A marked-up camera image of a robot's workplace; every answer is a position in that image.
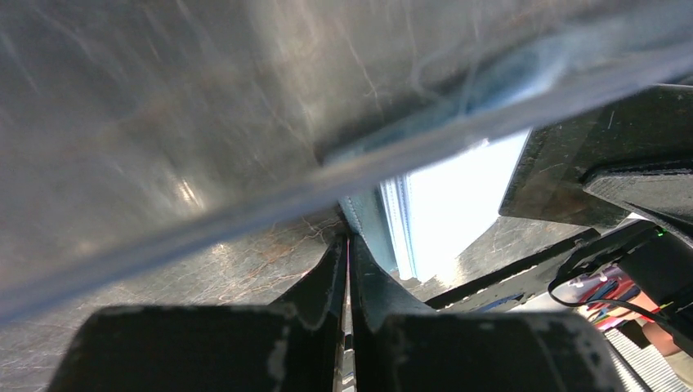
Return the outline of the clear acrylic card tray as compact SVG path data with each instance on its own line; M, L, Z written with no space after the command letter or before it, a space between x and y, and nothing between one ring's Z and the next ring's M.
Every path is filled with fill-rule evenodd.
M691 67L689 1L4 1L1 320Z

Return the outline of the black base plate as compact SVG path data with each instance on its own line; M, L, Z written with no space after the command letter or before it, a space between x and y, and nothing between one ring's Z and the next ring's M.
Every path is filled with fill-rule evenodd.
M577 267L619 259L665 231L648 220L637 220L608 234L583 230L535 254L425 301L437 311L508 311L544 294L567 262Z

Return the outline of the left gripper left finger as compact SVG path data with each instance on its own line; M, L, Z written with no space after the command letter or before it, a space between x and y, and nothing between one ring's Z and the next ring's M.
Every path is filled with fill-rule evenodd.
M119 305L79 328L51 391L339 391L348 239L267 305Z

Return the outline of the blue card holder wallet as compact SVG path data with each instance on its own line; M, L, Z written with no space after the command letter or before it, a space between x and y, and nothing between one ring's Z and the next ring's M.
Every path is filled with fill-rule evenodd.
M413 68L411 81L428 106L337 149L326 163L358 158L541 94L565 72L566 64L560 41L544 38L491 65L473 66L459 87L442 92L419 82L427 65L422 60ZM381 267L397 271L404 279L425 282L440 274L498 219L528 135L529 130L522 129L504 136L476 136L448 158L341 198L340 207Z

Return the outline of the dark shiny credit card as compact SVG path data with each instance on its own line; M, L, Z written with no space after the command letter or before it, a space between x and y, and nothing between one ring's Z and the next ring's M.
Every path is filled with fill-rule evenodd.
M334 391L356 391L355 379L355 355L353 344L353 322L351 309L351 282L350 282L350 246L351 239L345 239L345 270L344 300L342 307L342 343L340 354L336 357Z

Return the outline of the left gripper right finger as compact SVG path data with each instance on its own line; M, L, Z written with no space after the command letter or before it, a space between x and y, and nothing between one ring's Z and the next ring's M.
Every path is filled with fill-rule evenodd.
M603 336L567 312L442 313L349 241L359 391L621 391Z

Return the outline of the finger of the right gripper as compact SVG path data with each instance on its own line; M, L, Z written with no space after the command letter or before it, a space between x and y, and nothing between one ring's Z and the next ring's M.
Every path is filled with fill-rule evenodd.
M690 159L602 168L587 178L583 190L692 244Z
M500 216L610 228L627 212L583 191L598 168L689 158L692 88L659 84L528 135Z

